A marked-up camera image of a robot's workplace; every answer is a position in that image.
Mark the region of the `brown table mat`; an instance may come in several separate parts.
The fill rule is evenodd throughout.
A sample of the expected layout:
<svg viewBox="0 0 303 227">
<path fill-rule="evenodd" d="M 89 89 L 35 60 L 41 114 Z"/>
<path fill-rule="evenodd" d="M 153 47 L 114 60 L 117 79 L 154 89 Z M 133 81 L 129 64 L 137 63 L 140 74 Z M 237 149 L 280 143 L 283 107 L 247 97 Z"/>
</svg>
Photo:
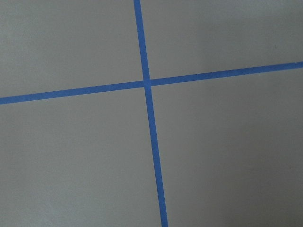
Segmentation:
<svg viewBox="0 0 303 227">
<path fill-rule="evenodd" d="M 3 227 L 300 227 L 300 0 L 3 0 Z"/>
</svg>

